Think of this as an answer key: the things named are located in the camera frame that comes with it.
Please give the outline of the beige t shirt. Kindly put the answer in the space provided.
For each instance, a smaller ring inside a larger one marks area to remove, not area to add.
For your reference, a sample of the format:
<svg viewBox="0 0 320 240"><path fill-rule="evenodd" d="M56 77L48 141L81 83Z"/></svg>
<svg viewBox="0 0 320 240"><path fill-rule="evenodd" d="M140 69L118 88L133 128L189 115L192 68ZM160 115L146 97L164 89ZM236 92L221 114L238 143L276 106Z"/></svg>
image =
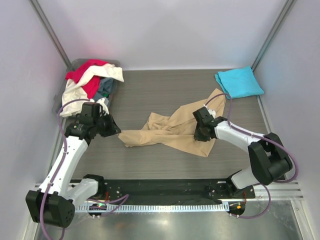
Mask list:
<svg viewBox="0 0 320 240"><path fill-rule="evenodd" d="M163 116L152 112L145 125L140 130L123 130L118 138L126 147L142 147L163 144L168 147L193 154L208 157L215 140L196 141L196 119L193 112L203 107L208 101L208 108L215 111L216 116L222 116L226 98L222 91L215 89L207 99L180 106L171 116Z"/></svg>

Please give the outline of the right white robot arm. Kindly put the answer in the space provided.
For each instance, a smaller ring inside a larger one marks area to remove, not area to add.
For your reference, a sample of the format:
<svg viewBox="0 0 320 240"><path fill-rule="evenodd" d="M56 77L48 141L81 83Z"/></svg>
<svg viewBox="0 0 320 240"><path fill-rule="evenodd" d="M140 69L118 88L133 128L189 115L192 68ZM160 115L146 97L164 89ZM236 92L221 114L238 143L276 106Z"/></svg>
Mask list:
<svg viewBox="0 0 320 240"><path fill-rule="evenodd" d="M207 115L195 119L196 141L223 140L248 153L250 166L226 179L225 192L229 197L237 198L249 186L267 186L292 170L293 162L276 134L247 131L221 116Z"/></svg>

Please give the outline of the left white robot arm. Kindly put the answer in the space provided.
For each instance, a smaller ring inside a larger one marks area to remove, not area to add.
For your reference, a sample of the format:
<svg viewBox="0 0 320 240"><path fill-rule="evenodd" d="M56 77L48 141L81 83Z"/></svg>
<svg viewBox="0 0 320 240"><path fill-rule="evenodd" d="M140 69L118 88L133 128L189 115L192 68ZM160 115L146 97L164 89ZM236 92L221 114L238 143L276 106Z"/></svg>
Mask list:
<svg viewBox="0 0 320 240"><path fill-rule="evenodd" d="M80 115L63 132L63 145L48 176L38 190L30 190L25 201L35 223L67 228L75 210L87 199L101 200L106 194L104 178L87 174L70 187L80 158L96 135L109 137L121 132L110 114Z"/></svg>

